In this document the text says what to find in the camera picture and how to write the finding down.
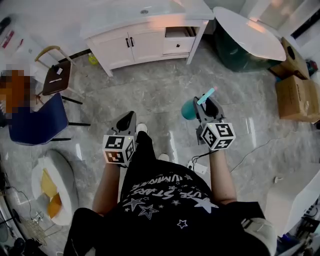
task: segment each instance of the marble floor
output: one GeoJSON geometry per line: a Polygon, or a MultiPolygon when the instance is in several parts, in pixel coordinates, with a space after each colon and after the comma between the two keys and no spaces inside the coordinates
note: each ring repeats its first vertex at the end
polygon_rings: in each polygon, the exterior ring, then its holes
{"type": "MultiPolygon", "coordinates": [[[[78,71],[71,86],[81,91],[83,105],[65,102],[70,122],[90,122],[90,127],[68,127],[59,137],[71,141],[23,146],[11,142],[7,128],[0,128],[1,165],[12,186],[25,192],[31,201],[31,216],[36,215],[31,172],[38,157],[48,149],[61,152],[70,162],[79,197],[79,206],[90,208],[98,187],[105,160],[101,144],[111,120],[135,111],[137,121],[146,123],[153,139],[155,154],[167,153],[170,160],[186,165],[191,157],[207,152],[197,143],[197,120],[185,120],[181,107],[194,96],[215,87],[214,97],[233,123],[236,140],[226,151],[235,182],[238,200],[258,201],[266,206],[268,189],[275,176],[284,177],[319,163],[320,135],[310,123],[280,120],[278,117],[275,77],[267,70],[234,73],[225,68],[210,44],[201,41],[190,65],[183,59],[163,60],[118,68],[110,78],[100,65],[91,65],[88,56],[76,63],[88,73],[78,71]]],[[[198,160],[208,166],[208,157],[198,160]]],[[[123,181],[126,170],[121,170],[123,181]]],[[[210,175],[202,175],[209,183],[210,175]]],[[[30,218],[29,204],[23,194],[10,192],[10,201],[24,218],[30,218]]],[[[45,230],[52,225],[46,217],[40,222],[45,230]]],[[[48,255],[63,251],[69,227],[54,226],[45,232],[48,255]]]]}

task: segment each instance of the black t-shirt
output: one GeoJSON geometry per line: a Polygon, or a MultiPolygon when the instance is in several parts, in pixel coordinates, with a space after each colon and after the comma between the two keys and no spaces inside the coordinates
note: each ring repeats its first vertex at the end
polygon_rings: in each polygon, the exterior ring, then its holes
{"type": "Polygon", "coordinates": [[[241,224],[244,219],[264,218],[258,203],[219,205],[203,179],[170,162],[157,160],[142,176],[128,172],[121,201],[107,215],[101,217],[84,208],[75,212],[66,255],[79,256],[91,247],[96,255],[268,255],[264,244],[247,234],[241,224]]]}

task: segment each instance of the cardboard box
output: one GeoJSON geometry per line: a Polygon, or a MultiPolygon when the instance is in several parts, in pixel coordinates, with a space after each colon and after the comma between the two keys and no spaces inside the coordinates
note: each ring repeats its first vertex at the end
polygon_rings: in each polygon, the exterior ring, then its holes
{"type": "Polygon", "coordinates": [[[286,79],[292,75],[300,79],[310,79],[304,58],[284,37],[281,39],[281,43],[285,51],[286,60],[279,65],[271,67],[271,71],[281,79],[286,79]]]}
{"type": "Polygon", "coordinates": [[[292,75],[275,85],[279,116],[314,123],[320,119],[318,85],[292,75]]]}

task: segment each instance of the white sneaker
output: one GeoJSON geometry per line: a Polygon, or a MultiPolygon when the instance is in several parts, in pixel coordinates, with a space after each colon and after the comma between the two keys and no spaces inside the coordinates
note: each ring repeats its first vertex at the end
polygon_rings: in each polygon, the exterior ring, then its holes
{"type": "Polygon", "coordinates": [[[148,128],[147,128],[146,124],[144,124],[142,122],[137,124],[137,126],[135,128],[136,134],[138,134],[140,131],[143,131],[146,134],[148,134],[148,128]]]}
{"type": "Polygon", "coordinates": [[[163,153],[161,155],[159,155],[158,160],[170,162],[169,156],[167,154],[163,154],[163,153]]]}

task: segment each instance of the yellow cushion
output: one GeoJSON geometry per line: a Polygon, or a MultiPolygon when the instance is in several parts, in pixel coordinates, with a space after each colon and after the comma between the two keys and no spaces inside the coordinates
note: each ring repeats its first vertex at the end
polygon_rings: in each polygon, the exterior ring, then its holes
{"type": "Polygon", "coordinates": [[[46,168],[43,169],[42,173],[41,189],[50,198],[53,198],[57,194],[57,186],[51,180],[46,168]]]}
{"type": "Polygon", "coordinates": [[[58,193],[52,198],[47,208],[48,215],[50,216],[51,219],[58,214],[58,212],[61,209],[61,206],[62,206],[62,203],[61,203],[60,195],[58,193]]]}

